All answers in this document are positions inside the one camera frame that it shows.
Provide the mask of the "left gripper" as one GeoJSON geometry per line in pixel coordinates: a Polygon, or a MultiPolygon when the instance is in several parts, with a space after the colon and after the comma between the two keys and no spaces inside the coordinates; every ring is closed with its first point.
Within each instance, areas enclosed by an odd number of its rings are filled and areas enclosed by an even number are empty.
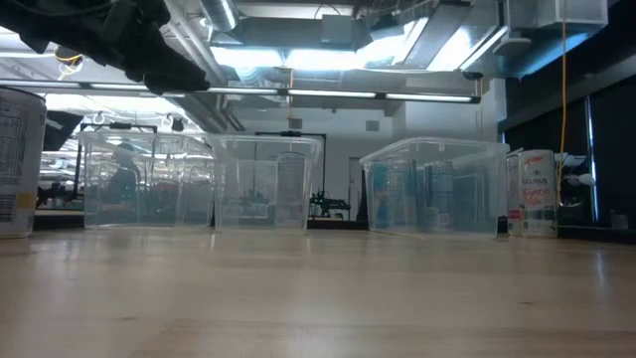
{"type": "Polygon", "coordinates": [[[206,90],[206,72],[164,42],[168,22],[162,0],[0,0],[0,27],[38,54],[55,43],[126,65],[126,76],[155,94],[206,90]]]}

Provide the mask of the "white Celsius can red band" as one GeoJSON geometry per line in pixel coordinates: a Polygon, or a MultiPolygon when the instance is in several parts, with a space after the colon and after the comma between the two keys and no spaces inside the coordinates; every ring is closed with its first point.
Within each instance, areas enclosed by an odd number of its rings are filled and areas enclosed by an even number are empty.
{"type": "Polygon", "coordinates": [[[305,157],[298,152],[282,152],[277,158],[275,223],[287,228],[300,228],[305,216],[305,157]]]}
{"type": "Polygon", "coordinates": [[[511,236],[520,236],[522,234],[519,198],[519,153],[519,150],[511,151],[506,156],[507,218],[508,233],[511,236]]]}

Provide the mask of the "white Celsius can yellow band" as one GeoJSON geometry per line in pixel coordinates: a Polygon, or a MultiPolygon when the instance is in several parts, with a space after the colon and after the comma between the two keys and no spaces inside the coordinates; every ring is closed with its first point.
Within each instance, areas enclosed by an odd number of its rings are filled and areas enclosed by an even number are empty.
{"type": "Polygon", "coordinates": [[[32,233],[46,114],[42,97],[0,87],[0,239],[32,233]]]}
{"type": "Polygon", "coordinates": [[[557,175],[555,154],[551,150],[525,150],[519,153],[519,199],[522,235],[557,236],[557,175]]]}

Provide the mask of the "clear plastic bin with sticker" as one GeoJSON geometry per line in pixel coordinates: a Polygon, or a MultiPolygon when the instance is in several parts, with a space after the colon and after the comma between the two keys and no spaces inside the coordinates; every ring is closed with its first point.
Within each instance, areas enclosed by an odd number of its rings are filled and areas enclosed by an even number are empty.
{"type": "Polygon", "coordinates": [[[494,238],[506,211],[499,142],[413,137],[360,159],[369,228],[419,238],[494,238]]]}

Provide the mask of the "person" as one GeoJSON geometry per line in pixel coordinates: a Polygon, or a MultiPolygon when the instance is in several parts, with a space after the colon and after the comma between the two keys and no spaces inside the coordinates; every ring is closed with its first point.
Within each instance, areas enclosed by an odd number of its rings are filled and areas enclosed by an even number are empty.
{"type": "Polygon", "coordinates": [[[104,195],[106,211],[135,211],[138,206],[137,184],[140,171],[131,155],[117,151],[113,154],[118,165],[110,178],[104,195]]]}

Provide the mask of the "black hanging banner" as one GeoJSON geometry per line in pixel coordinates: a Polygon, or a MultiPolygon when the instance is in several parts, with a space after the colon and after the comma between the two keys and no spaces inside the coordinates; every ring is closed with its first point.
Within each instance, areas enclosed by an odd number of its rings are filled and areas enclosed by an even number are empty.
{"type": "Polygon", "coordinates": [[[59,151],[82,120],[82,115],[49,110],[46,116],[43,150],[59,151]]]}

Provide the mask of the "long ceiling light strip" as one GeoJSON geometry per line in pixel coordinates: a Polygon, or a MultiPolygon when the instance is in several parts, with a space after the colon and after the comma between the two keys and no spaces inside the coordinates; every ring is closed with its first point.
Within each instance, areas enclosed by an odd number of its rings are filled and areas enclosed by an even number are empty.
{"type": "MultiPolygon", "coordinates": [[[[109,83],[0,80],[0,86],[20,88],[20,89],[33,89],[33,90],[34,89],[92,90],[92,91],[151,93],[151,90],[144,85],[109,84],[109,83]]],[[[349,90],[326,90],[326,89],[211,87],[205,90],[195,90],[195,93],[257,95],[257,96],[308,96],[308,97],[332,97],[332,98],[372,99],[372,100],[391,100],[391,101],[451,102],[451,103],[470,103],[470,104],[476,104],[481,101],[481,97],[477,95],[380,92],[380,91],[349,91],[349,90]]]]}

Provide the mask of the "distant robot workstation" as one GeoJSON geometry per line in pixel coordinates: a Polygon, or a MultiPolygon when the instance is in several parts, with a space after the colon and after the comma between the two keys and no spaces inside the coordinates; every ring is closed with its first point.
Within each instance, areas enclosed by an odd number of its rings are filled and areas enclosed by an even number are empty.
{"type": "MultiPolygon", "coordinates": [[[[342,221],[354,221],[351,203],[344,199],[330,198],[326,193],[326,204],[330,218],[342,221]]],[[[257,190],[247,190],[238,198],[225,199],[221,212],[232,218],[267,219],[275,210],[275,202],[257,190]]]]}

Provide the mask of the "white air conditioner unit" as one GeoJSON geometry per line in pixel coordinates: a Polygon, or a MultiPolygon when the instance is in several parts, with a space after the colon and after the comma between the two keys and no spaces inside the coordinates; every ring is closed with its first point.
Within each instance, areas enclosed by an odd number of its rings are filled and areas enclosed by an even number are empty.
{"type": "Polygon", "coordinates": [[[513,29],[555,29],[588,32],[608,23],[607,0],[505,0],[513,29]]]}

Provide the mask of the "silver ventilation duct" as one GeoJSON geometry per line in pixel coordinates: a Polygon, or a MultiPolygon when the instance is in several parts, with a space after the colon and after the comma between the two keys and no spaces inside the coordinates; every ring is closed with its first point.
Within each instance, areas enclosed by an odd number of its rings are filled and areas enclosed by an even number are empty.
{"type": "Polygon", "coordinates": [[[228,32],[239,24],[239,10],[233,0],[200,0],[200,3],[215,31],[228,32]]]}

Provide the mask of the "black gantry frame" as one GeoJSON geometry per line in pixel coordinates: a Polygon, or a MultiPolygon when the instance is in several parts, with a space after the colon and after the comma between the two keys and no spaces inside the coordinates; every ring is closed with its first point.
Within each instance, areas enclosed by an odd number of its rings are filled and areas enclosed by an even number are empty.
{"type": "MultiPolygon", "coordinates": [[[[330,218],[331,214],[326,204],[326,161],[327,161],[327,135],[325,133],[315,132],[302,132],[297,129],[288,129],[280,132],[267,132],[257,131],[255,133],[258,137],[284,137],[284,138],[312,138],[320,142],[320,157],[316,160],[313,167],[313,179],[312,192],[310,193],[308,218],[310,221],[315,221],[318,218],[330,218]]],[[[254,146],[254,158],[255,159],[273,159],[276,154],[283,151],[296,151],[307,156],[308,149],[302,144],[289,144],[284,146],[278,142],[276,143],[262,143],[254,146]]]]}

